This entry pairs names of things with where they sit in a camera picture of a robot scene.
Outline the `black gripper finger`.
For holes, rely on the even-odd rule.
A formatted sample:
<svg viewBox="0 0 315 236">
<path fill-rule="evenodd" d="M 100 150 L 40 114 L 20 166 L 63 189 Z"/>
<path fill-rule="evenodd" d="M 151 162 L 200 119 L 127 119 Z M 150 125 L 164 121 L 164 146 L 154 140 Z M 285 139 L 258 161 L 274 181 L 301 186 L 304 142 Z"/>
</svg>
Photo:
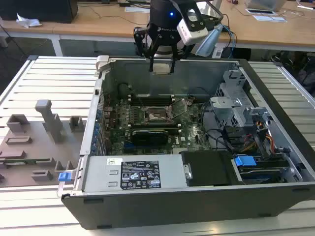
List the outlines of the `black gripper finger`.
<svg viewBox="0 0 315 236">
<path fill-rule="evenodd" d="M 172 63 L 171 63 L 171 73 L 174 72 L 176 61 L 181 59 L 186 59 L 191 51 L 192 51 L 192 45 L 184 45 L 181 50 L 178 51 L 177 45 L 174 44 L 171 46 L 172 49 Z"/>
<path fill-rule="evenodd" d="M 143 46 L 143 40 L 146 38 L 146 36 L 149 36 L 152 41 L 149 48 Z M 160 46 L 160 33 L 158 33 L 158 27 L 135 27 L 133 30 L 133 37 L 139 55 L 150 60 L 149 72 L 153 72 L 154 55 Z"/>
</svg>

